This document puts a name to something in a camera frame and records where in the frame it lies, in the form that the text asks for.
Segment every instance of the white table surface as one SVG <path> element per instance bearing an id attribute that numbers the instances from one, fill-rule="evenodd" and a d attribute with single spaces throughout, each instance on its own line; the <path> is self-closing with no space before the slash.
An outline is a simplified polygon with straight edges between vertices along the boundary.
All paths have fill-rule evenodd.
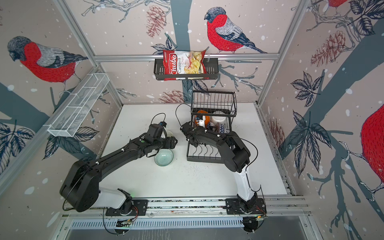
<path id="1" fill-rule="evenodd" d="M 187 161 L 187 141 L 179 130 L 175 117 L 178 104 L 124 105 L 111 133 L 103 156 L 107 155 L 147 132 L 151 119 L 157 113 L 166 113 L 167 130 L 171 131 L 178 143 L 173 149 L 173 161 L 160 167 L 154 157 L 142 157 L 131 161 L 105 177 L 100 186 L 110 189 L 121 188 L 133 197 L 203 197 L 234 196 L 237 187 L 233 172 L 224 164 Z M 177 110 L 181 124 L 190 121 L 190 108 L 181 105 Z M 162 121 L 164 115 L 154 119 Z M 283 181 L 272 156 L 253 103 L 238 103 L 237 116 L 232 130 L 239 137 L 256 145 L 259 155 L 249 166 L 249 180 L 252 189 L 263 187 L 264 195 L 286 194 Z M 244 142 L 251 152 L 250 161 L 256 156 L 255 148 Z"/>

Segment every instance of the mounting plate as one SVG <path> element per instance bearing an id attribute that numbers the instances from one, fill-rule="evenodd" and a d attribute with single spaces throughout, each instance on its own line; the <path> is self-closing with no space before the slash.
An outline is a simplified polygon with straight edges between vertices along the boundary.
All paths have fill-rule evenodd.
<path id="1" fill-rule="evenodd" d="M 226 210 L 228 215 L 234 215 L 234 214 L 245 214 L 239 206 L 239 200 L 237 198 L 227 198 L 225 199 L 225 205 L 226 205 Z M 265 202 L 264 199 L 258 198 L 256 200 L 256 203 L 254 207 L 252 208 L 252 211 L 249 214 L 252 215 L 264 215 L 266 213 L 266 207 L 265 207 Z"/>
<path id="2" fill-rule="evenodd" d="M 147 211 L 148 207 L 148 200 L 141 199 L 141 200 L 132 200 L 133 206 L 137 207 L 139 210 L 139 216 L 145 216 L 145 213 Z M 132 210 L 128 215 L 121 215 L 121 211 L 119 209 L 113 209 L 113 208 L 108 208 L 107 211 L 105 212 L 106 216 L 109 217 L 121 217 L 121 216 L 136 216 L 136 211 Z"/>

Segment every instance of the chips bag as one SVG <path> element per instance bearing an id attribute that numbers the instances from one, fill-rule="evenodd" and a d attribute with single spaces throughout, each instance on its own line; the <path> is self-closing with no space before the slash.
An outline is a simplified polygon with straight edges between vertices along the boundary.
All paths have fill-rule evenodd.
<path id="1" fill-rule="evenodd" d="M 199 74 L 207 73 L 203 64 L 205 50 L 202 52 L 194 51 L 172 51 L 163 50 L 164 74 Z M 184 78 L 166 78 L 164 80 L 181 80 Z"/>

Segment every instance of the patterned wall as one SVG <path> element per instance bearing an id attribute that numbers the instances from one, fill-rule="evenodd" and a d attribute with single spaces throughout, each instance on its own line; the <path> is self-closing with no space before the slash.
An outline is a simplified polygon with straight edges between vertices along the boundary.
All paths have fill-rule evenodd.
<path id="1" fill-rule="evenodd" d="M 92 66 L 51 1 L 2 1 L 0 22 L 2 177 Z M 44 141 L 0 197 L 1 239 L 50 237 L 62 212 L 59 189 L 68 169 L 97 156 L 117 112 L 104 91 L 74 137 Z"/>
<path id="2" fill-rule="evenodd" d="M 384 227 L 383 1 L 312 1 L 262 109 L 327 239 Z"/>
<path id="3" fill-rule="evenodd" d="M 202 51 L 207 47 L 208 53 L 276 53 L 298 0 L 67 0 L 67 3 L 97 55 L 162 54 L 162 50 Z M 147 81 L 156 86 L 156 91 L 149 95 L 165 93 L 165 98 L 177 101 L 190 101 L 193 89 L 236 91 L 238 101 L 256 101 L 271 65 L 272 61 L 222 61 L 220 81 L 160 84 L 150 74 L 153 62 L 103 64 L 108 73 L 119 77 L 113 77 L 117 88 L 142 96 L 124 97 L 126 103 L 157 102 L 157 97 L 144 97 L 148 90 L 142 83 Z"/>

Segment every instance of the white cup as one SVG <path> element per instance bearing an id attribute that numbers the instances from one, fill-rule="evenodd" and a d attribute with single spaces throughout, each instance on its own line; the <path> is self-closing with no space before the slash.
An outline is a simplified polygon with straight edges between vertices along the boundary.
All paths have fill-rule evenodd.
<path id="1" fill-rule="evenodd" d="M 216 111 L 214 114 L 224 114 L 222 111 Z M 224 116 L 211 116 L 211 122 L 216 125 L 218 122 L 221 124 L 225 124 L 226 117 Z"/>

